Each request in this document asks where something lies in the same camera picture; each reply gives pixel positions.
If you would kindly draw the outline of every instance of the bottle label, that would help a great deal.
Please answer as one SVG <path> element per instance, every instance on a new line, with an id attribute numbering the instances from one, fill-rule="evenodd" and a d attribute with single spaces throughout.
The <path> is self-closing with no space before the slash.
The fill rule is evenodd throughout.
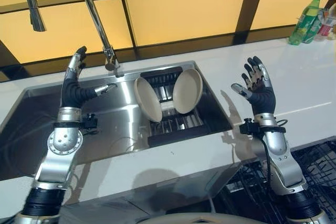
<path id="1" fill-rule="evenodd" d="M 318 34 L 322 36 L 328 36 L 331 28 L 332 26 L 322 25 Z"/>

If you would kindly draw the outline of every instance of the black cable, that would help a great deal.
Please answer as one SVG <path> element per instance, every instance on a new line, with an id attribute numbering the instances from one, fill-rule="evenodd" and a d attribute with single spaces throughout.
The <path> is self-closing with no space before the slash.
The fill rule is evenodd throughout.
<path id="1" fill-rule="evenodd" d="M 269 157 L 267 144 L 262 139 L 263 138 L 261 137 L 260 141 L 262 142 L 262 144 L 264 146 L 264 149 L 265 149 L 266 163 L 267 163 L 267 192 L 270 192 L 270 190 L 271 190 L 271 160 L 270 160 L 270 157 Z"/>
<path id="2" fill-rule="evenodd" d="M 277 121 L 277 123 L 279 124 L 278 126 L 281 127 L 281 126 L 284 126 L 286 123 L 288 123 L 288 120 L 282 119 L 282 120 Z"/>

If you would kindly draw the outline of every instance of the metal bracket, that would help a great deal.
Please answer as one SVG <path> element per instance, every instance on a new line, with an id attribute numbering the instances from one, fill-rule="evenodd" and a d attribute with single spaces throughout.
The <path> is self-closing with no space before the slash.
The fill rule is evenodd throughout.
<path id="1" fill-rule="evenodd" d="M 55 128 L 48 138 L 48 152 L 35 176 L 33 187 L 66 189 L 75 155 L 83 143 L 78 128 Z"/>

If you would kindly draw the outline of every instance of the chrome faucet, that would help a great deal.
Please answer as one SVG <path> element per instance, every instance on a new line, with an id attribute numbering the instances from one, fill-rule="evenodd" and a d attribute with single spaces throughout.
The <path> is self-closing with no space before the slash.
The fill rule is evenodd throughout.
<path id="1" fill-rule="evenodd" d="M 36 0 L 27 0 L 29 11 L 30 11 L 30 22 L 33 25 L 34 31 L 45 31 L 46 28 L 43 24 L 43 20 L 41 17 L 41 14 L 38 10 L 37 1 Z M 107 39 L 105 30 L 103 28 L 103 25 L 100 21 L 96 6 L 93 2 L 93 0 L 85 0 L 86 5 L 89 8 L 89 12 L 91 14 L 91 17 L 93 19 L 93 22 L 96 26 L 96 29 L 98 31 L 99 37 L 103 43 L 103 51 L 106 55 L 106 64 L 105 68 L 109 71 L 114 71 L 114 74 L 116 77 L 122 76 L 122 73 L 118 73 L 117 69 L 120 67 L 116 54 L 114 53 L 114 50 L 112 46 L 109 43 L 109 40 Z"/>

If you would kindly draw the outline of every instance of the clear bottle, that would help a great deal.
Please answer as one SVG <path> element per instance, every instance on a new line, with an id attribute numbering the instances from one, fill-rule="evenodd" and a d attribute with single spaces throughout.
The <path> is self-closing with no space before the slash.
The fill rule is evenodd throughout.
<path id="1" fill-rule="evenodd" d="M 313 0 L 302 12 L 296 27 L 288 39 L 292 45 L 300 44 L 319 12 L 320 0 Z"/>
<path id="2" fill-rule="evenodd" d="M 316 34 L 314 40 L 323 41 L 323 40 L 327 39 L 330 30 L 336 24 L 336 8 L 335 8 L 335 6 L 336 6 L 336 4 L 333 4 L 330 7 L 329 12 L 328 12 L 328 16 L 323 21 L 323 24 L 322 24 L 320 30 L 318 31 L 318 33 Z"/>

